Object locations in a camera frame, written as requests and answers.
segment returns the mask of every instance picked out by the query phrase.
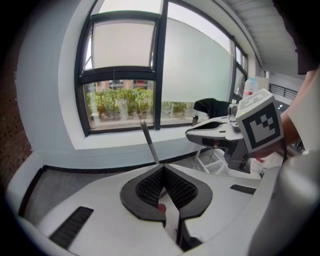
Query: black cloth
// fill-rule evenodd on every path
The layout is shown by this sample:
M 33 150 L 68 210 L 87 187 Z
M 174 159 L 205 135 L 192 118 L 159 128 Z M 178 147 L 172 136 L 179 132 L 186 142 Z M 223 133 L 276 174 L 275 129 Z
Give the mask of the black cloth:
M 211 119 L 227 116 L 229 105 L 230 103 L 226 101 L 219 101 L 215 98 L 204 98 L 196 101 L 193 109 L 207 113 L 209 119 Z
M 298 54 L 298 74 L 305 75 L 320 64 L 318 1 L 273 0 Z

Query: window sill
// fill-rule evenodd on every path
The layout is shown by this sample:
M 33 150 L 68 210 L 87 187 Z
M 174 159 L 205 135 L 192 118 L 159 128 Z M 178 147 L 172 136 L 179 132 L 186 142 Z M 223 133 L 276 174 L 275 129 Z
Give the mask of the window sill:
M 160 130 L 149 130 L 152 142 L 171 141 L 176 139 L 187 139 L 186 130 L 190 126 L 162 128 Z M 103 149 L 114 147 L 126 147 L 147 144 L 144 133 L 141 130 L 113 132 L 104 134 L 91 134 L 78 144 L 76 150 Z

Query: railing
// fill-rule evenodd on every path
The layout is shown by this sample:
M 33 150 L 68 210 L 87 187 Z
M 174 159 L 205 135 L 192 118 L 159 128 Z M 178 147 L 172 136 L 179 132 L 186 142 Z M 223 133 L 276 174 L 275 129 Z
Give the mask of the railing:
M 269 91 L 272 94 L 280 95 L 280 96 L 288 98 L 288 99 L 290 99 L 292 101 L 297 96 L 297 92 L 296 91 L 288 89 L 288 88 L 284 88 L 282 86 L 275 85 L 275 84 L 272 84 L 272 83 L 269 84 Z

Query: black vent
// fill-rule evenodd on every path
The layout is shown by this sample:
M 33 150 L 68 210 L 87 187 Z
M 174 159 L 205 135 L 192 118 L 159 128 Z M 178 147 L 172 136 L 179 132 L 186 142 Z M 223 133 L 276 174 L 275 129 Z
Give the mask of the black vent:
M 77 208 L 50 236 L 50 240 L 67 249 L 93 211 L 93 209 L 82 206 Z

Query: metal rod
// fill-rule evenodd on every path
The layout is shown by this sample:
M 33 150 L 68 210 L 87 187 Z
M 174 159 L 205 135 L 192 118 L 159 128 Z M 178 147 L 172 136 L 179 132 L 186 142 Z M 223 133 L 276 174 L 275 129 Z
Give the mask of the metal rod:
M 151 154 L 153 156 L 153 159 L 154 159 L 155 163 L 158 165 L 158 164 L 160 164 L 160 162 L 159 162 L 155 147 L 154 147 L 154 145 L 152 143 L 152 140 L 151 140 L 151 137 L 150 137 L 150 133 L 149 133 L 149 129 L 148 129 L 146 121 L 145 120 L 143 120 L 143 121 L 140 120 L 140 125 L 141 125 L 142 131 L 144 133 L 144 137 L 146 139 L 146 142 L 148 143 L 148 146 L 150 148 L 150 151 L 151 151 Z

